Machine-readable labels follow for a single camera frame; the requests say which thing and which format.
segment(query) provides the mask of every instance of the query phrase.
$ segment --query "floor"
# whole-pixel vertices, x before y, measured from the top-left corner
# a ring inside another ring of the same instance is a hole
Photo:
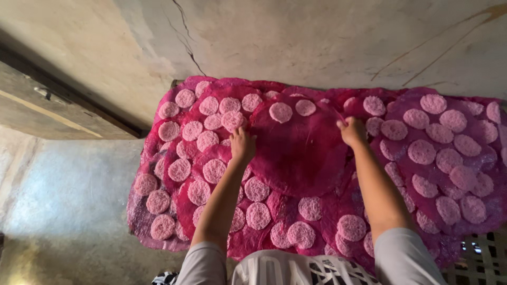
[[[0,133],[0,284],[149,284],[181,268],[186,252],[145,248],[128,233],[143,140]]]

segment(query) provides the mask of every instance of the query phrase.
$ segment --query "gray sleeve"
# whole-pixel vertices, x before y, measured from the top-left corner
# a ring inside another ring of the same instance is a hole
[[[377,238],[375,271],[383,285],[446,284],[419,235],[405,228]]]
[[[187,253],[176,284],[225,285],[227,282],[225,261],[226,256],[218,245],[209,241],[200,242]]]

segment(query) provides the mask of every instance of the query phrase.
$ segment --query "forearm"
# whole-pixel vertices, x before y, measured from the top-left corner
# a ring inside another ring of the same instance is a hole
[[[235,159],[231,160],[204,207],[190,247],[202,241],[211,241],[227,252],[227,236],[234,217],[239,187],[245,169],[245,163]]]
[[[354,146],[357,178],[372,228],[373,242],[391,228],[415,230],[403,197],[370,146],[365,142]]]

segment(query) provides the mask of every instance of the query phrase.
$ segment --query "concrete wall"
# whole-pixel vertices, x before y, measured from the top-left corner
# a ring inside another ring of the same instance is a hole
[[[0,29],[143,126],[197,74],[507,98],[505,0],[111,1],[2,0]]]

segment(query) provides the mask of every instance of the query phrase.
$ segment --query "wooden plank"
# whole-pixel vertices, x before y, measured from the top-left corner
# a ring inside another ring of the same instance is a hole
[[[46,139],[139,137],[1,45],[0,61],[0,124]]]

